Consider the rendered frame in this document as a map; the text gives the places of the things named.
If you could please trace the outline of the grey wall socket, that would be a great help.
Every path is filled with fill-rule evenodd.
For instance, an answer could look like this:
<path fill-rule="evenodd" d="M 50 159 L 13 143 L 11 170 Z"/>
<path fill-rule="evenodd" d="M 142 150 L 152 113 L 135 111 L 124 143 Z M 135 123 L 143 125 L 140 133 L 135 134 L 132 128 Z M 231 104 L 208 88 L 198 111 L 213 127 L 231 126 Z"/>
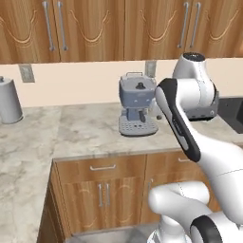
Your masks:
<path fill-rule="evenodd" d="M 156 60 L 148 60 L 145 62 L 145 75 L 150 78 L 156 77 L 156 68 L 157 61 Z"/>
<path fill-rule="evenodd" d="M 34 73 L 31 64 L 20 64 L 19 70 L 24 83 L 34 83 Z"/>

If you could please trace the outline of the grey paper towel roll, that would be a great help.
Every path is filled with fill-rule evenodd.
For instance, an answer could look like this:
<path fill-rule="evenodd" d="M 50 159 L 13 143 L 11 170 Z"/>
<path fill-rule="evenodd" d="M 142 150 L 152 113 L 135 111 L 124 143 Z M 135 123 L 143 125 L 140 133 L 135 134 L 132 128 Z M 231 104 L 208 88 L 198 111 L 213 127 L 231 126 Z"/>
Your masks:
<path fill-rule="evenodd" d="M 23 111 L 13 79 L 0 76 L 0 120 L 12 124 L 23 119 Z"/>

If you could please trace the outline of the black sink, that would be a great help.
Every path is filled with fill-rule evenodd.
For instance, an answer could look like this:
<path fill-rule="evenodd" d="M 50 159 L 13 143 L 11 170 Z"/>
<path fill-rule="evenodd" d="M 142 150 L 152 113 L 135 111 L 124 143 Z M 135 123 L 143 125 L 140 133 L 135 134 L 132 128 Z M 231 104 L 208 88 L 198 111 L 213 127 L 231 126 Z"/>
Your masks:
<path fill-rule="evenodd" d="M 220 98 L 218 115 L 236 133 L 243 134 L 243 98 Z"/>

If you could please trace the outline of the wooden drawer front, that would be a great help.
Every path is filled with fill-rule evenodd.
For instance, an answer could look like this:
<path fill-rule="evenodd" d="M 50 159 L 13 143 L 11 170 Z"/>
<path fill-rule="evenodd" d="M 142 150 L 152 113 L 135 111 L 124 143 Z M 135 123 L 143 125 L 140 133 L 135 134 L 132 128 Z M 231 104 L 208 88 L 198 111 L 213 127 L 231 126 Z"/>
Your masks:
<path fill-rule="evenodd" d="M 178 162 L 178 158 L 187 159 L 182 151 L 148 154 L 145 175 L 151 177 L 158 174 L 200 171 L 195 162 Z"/>
<path fill-rule="evenodd" d="M 103 180 L 113 178 L 130 178 L 144 176 L 145 155 L 124 156 L 98 159 L 79 159 L 57 162 L 57 171 L 62 183 Z M 89 166 L 102 167 L 116 164 L 116 169 L 91 171 Z"/>

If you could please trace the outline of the wooden base cupboard door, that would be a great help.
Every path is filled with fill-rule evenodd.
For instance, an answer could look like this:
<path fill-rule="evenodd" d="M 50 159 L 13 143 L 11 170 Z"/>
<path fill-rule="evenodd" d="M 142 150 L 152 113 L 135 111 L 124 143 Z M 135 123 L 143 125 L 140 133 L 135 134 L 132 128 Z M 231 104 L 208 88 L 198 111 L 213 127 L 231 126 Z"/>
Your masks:
<path fill-rule="evenodd" d="M 182 186 L 182 182 L 199 181 L 203 186 Z M 206 185 L 203 175 L 199 172 L 186 171 L 169 174 L 156 174 L 145 178 L 143 187 L 143 200 L 141 205 L 140 223 L 154 223 L 159 221 L 159 215 L 153 213 L 148 204 L 148 195 L 153 187 L 163 184 L 178 183 L 179 193 L 183 196 L 199 199 L 205 204 L 210 201 L 210 191 Z"/>
<path fill-rule="evenodd" d="M 106 182 L 110 184 L 110 206 L 106 206 L 104 183 L 105 226 L 118 228 L 138 224 L 140 222 L 143 179 L 137 177 L 114 178 Z"/>
<path fill-rule="evenodd" d="M 103 206 L 99 207 L 98 181 L 63 185 L 65 208 L 73 234 L 95 231 L 103 227 Z"/>

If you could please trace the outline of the grey coffee machine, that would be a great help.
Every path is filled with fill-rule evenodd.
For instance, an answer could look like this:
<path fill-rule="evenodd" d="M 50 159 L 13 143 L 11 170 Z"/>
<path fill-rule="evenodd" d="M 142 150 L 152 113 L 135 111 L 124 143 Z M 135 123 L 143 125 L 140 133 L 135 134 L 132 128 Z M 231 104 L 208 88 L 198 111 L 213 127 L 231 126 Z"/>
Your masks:
<path fill-rule="evenodd" d="M 119 81 L 121 115 L 119 131 L 126 137 L 143 137 L 156 134 L 159 130 L 148 115 L 155 95 L 154 80 L 142 72 L 127 72 Z"/>

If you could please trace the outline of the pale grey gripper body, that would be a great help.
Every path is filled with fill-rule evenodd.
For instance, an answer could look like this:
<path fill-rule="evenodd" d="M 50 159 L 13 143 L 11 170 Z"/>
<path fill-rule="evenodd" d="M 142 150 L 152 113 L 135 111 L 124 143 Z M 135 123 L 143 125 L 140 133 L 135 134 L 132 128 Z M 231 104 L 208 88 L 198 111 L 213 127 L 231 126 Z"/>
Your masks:
<path fill-rule="evenodd" d="M 219 92 L 215 93 L 212 104 L 208 107 L 199 107 L 186 111 L 190 122 L 209 121 L 217 115 L 219 105 Z"/>

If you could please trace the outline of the wooden wall cupboard door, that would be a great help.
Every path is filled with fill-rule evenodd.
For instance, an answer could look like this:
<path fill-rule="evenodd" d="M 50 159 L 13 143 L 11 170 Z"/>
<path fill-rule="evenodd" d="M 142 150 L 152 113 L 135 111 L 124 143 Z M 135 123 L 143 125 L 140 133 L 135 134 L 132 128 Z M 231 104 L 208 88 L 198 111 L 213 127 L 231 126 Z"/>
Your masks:
<path fill-rule="evenodd" d="M 184 16 L 189 11 L 182 48 L 178 48 Z M 177 59 L 183 52 L 192 0 L 125 0 L 124 59 Z"/>
<path fill-rule="evenodd" d="M 201 9 L 190 48 L 196 2 L 201 3 Z M 243 58 L 243 0 L 193 0 L 185 50 L 206 58 Z"/>
<path fill-rule="evenodd" d="M 63 51 L 57 2 L 61 1 L 68 47 Z M 53 0 L 61 61 L 122 61 L 125 0 Z"/>
<path fill-rule="evenodd" d="M 54 51 L 49 50 L 48 15 Z M 0 64 L 44 64 L 60 61 L 52 0 L 0 0 Z"/>

